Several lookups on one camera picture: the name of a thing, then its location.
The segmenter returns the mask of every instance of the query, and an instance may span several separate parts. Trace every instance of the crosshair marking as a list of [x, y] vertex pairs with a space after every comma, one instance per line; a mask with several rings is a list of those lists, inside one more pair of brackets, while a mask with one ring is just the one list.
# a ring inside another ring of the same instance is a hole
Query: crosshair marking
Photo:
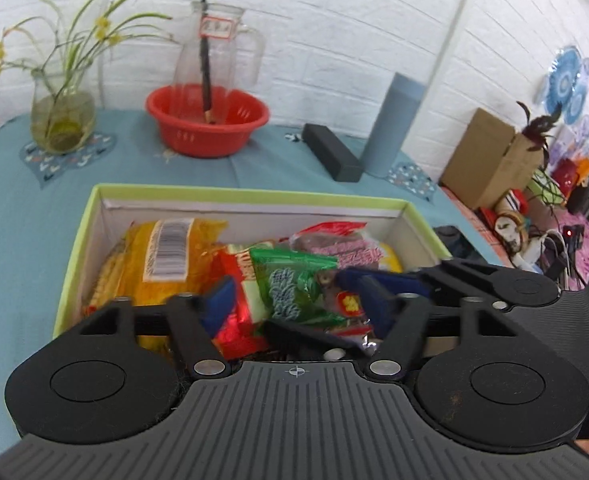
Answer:
[[305, 370], [303, 368], [299, 367], [299, 366], [296, 366], [294, 368], [290, 368], [288, 370], [288, 373], [290, 375], [294, 375], [295, 377], [299, 377], [300, 375], [305, 374]]

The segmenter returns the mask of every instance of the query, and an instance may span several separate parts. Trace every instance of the black stick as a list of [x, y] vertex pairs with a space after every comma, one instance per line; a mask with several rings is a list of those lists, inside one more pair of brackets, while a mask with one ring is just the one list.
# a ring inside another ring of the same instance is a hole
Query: black stick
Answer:
[[[208, 4], [207, 0], [201, 0], [201, 19], [207, 16]], [[207, 124], [214, 123], [212, 120], [212, 86], [210, 82], [210, 51], [208, 46], [207, 36], [201, 36], [201, 44], [199, 50], [201, 58], [201, 93], [204, 99], [204, 119]]]

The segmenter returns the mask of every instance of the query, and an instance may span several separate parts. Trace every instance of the glass vase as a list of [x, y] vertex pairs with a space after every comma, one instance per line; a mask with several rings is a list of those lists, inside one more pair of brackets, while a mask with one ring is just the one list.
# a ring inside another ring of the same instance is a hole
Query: glass vase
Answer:
[[84, 84], [86, 68], [67, 73], [34, 70], [30, 130], [47, 153], [61, 155], [82, 147], [94, 131], [94, 97]]

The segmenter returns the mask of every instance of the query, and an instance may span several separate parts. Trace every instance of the black box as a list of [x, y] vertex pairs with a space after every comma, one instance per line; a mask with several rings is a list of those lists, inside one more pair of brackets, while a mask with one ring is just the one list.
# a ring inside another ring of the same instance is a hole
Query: black box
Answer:
[[364, 168], [358, 158], [327, 126], [306, 124], [303, 141], [337, 182], [359, 182]]

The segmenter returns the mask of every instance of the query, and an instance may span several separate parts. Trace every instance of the phone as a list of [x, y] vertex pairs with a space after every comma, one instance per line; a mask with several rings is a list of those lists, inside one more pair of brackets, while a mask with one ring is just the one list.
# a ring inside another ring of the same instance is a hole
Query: phone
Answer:
[[456, 226], [442, 225], [435, 227], [433, 230], [452, 256], [481, 264], [488, 263]]

